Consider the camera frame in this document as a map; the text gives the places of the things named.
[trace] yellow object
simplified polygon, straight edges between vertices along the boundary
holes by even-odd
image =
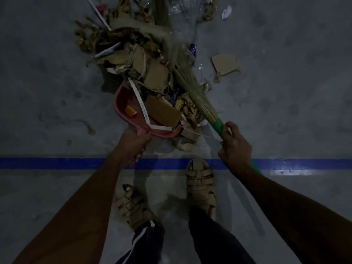
[[[127,114],[127,116],[129,116],[130,118],[132,118],[134,115],[137,114],[137,112],[130,106],[126,106],[125,108],[125,113]]]

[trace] person's right arm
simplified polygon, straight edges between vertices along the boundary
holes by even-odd
[[[252,147],[234,123],[223,125],[222,139],[219,157],[303,264],[352,263],[352,222],[251,168]]]

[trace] red dustpan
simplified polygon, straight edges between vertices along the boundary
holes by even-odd
[[[134,117],[130,118],[125,113],[126,106],[132,107],[137,114]],[[114,108],[116,113],[126,122],[135,126],[137,128],[137,134],[143,133],[150,133],[154,136],[160,138],[172,138],[179,134],[181,128],[178,126],[175,131],[161,131],[157,129],[152,129],[149,125],[145,122],[142,109],[139,106],[136,96],[134,92],[125,81],[123,81],[116,91],[115,98],[114,98]],[[153,119],[150,118],[150,123],[152,125],[159,125],[159,123],[155,122]]]

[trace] green broom grip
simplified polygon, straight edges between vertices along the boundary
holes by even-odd
[[[218,133],[218,135],[221,137],[221,133],[222,133],[222,121],[221,119],[218,119],[217,121],[215,121],[213,124],[210,124],[214,130]],[[258,173],[261,174],[261,171],[258,169],[258,167],[253,163],[253,161],[251,160],[251,167]]]

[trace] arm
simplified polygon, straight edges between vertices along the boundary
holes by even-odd
[[[117,178],[151,136],[127,129],[102,166],[77,190],[13,264],[98,264]]]
[[[351,263],[352,222],[250,167],[252,147],[237,125],[223,126],[219,157],[252,194],[302,263]]]

